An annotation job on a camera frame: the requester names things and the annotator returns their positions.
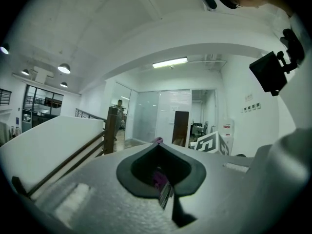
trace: sign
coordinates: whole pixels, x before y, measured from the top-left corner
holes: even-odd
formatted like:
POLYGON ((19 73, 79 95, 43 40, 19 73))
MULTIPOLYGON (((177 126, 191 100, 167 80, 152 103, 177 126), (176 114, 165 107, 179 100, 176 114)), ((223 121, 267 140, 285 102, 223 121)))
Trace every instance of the sign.
POLYGON ((179 106, 170 106, 169 123, 175 123, 176 111, 179 111, 179 106))

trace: wall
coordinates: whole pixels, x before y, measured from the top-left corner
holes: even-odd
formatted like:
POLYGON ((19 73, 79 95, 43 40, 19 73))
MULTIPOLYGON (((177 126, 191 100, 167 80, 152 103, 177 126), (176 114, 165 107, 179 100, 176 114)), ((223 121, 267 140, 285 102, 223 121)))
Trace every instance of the wall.
POLYGON ((215 126, 215 114, 216 114, 216 107, 215 107, 215 90, 208 91, 207 98, 205 101, 205 110, 204 110, 204 123, 208 122, 208 129, 207 133, 210 133, 211 127, 215 126))
POLYGON ((202 113, 202 103, 192 101, 191 122, 202 123, 201 113, 202 113))
POLYGON ((0 116, 0 121, 7 125, 16 126, 16 117, 19 118, 21 128, 21 109, 26 89, 26 84, 14 78, 11 70, 0 63, 0 88, 12 91, 9 108, 10 114, 0 116))
POLYGON ((116 82, 131 90, 137 91, 139 89, 139 78, 130 72, 125 72, 113 78, 107 79, 101 103, 101 117, 103 118, 107 118, 116 82))
POLYGON ((263 145, 273 144, 279 135, 279 107, 277 97, 265 93, 249 65, 255 58, 231 56, 222 70, 227 114, 234 120, 234 143, 232 155, 245 154, 252 157, 263 145), (245 102, 245 96, 253 99, 245 102), (257 102, 261 109, 241 113, 243 107, 257 102))
POLYGON ((226 113, 221 73, 209 71, 202 63, 142 72, 139 92, 177 89, 216 89, 219 124, 226 113))
POLYGON ((112 101, 111 101, 111 106, 115 106, 118 104, 118 101, 121 99, 122 100, 122 107, 125 109, 124 113, 128 113, 128 108, 129 108, 129 101, 130 101, 130 94, 131 94, 131 89, 120 85, 119 83, 115 83, 114 86, 114 92, 112 95, 112 101))
POLYGON ((179 11, 130 32, 98 62, 81 88, 177 56, 223 53, 256 58, 261 51, 277 53, 283 49, 272 29, 256 20, 204 11, 179 11))
POLYGON ((87 113, 100 117, 101 103, 103 100, 104 90, 106 88, 105 86, 106 83, 103 83, 100 86, 97 86, 93 89, 89 89, 86 92, 84 92, 81 95, 81 101, 79 103, 78 108, 87 113))
POLYGON ((38 84, 32 81, 23 81, 19 78, 12 76, 11 69, 8 68, 6 65, 0 63, 0 88, 12 91, 10 100, 10 108, 12 108, 12 111, 10 114, 0 117, 0 120, 2 122, 8 124, 9 126, 16 126, 16 117, 19 117, 19 127, 21 127, 21 113, 27 84, 54 93, 63 94, 64 97, 60 114, 62 116, 75 116, 76 108, 79 106, 80 103, 80 95, 68 93, 59 89, 54 89, 44 84, 38 84))
POLYGON ((101 133, 102 127, 101 120, 64 116, 44 122, 0 148, 4 174, 9 181, 12 176, 18 176, 29 191, 66 158, 101 133))

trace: ceiling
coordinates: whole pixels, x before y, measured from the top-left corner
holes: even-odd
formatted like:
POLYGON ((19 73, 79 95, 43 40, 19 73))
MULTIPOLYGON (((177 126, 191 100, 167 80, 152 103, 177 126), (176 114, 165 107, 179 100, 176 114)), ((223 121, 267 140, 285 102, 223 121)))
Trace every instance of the ceiling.
MULTIPOLYGON (((217 3, 217 10, 207 13, 248 17, 275 29, 276 21, 283 21, 285 16, 271 5, 230 10, 217 3)), ((31 0, 8 33, 6 41, 11 51, 3 58, 17 74, 24 68, 38 66, 55 74, 46 84, 62 89, 59 84, 65 81, 68 91, 77 92, 99 59, 105 58, 123 36, 144 24, 185 10, 207 8, 201 0, 31 0), (58 71, 61 63, 71 66, 70 75, 58 71)), ((222 59, 222 56, 212 57, 207 53, 206 58, 222 59)), ((192 59, 204 61, 205 56, 192 56, 192 59)), ((210 69, 221 67, 221 64, 206 65, 210 69)), ((149 65, 139 69, 149 69, 149 65)))
MULTIPOLYGON (((189 68, 194 69, 196 67, 200 67, 210 71, 221 71, 221 68, 225 65, 228 56, 223 54, 206 54, 206 55, 190 55, 187 56, 188 63, 186 64, 179 64, 179 68, 189 68), (195 63, 201 63, 203 65, 192 65, 195 63)), ((130 70, 128 73, 131 75, 137 75, 143 72, 157 72, 160 69, 170 69, 171 67, 162 67, 155 69, 152 63, 145 64, 141 67, 137 67, 133 70, 130 70)))
POLYGON ((214 90, 192 90, 192 100, 206 101, 207 96, 211 94, 214 90))

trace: beam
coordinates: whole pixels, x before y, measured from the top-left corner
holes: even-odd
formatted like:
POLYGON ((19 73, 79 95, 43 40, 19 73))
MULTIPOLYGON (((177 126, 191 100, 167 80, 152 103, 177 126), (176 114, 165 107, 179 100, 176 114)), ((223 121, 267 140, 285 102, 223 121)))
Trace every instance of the beam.
POLYGON ((154 21, 161 20, 162 14, 155 0, 139 0, 154 21))

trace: floor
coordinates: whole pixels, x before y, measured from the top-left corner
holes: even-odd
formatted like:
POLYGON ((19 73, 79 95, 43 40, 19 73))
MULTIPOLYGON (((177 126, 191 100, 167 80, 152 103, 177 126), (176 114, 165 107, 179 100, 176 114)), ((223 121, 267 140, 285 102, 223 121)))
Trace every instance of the floor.
POLYGON ((130 147, 143 145, 143 142, 129 139, 125 140, 125 131, 119 130, 116 136, 117 141, 114 142, 114 152, 119 152, 130 147))

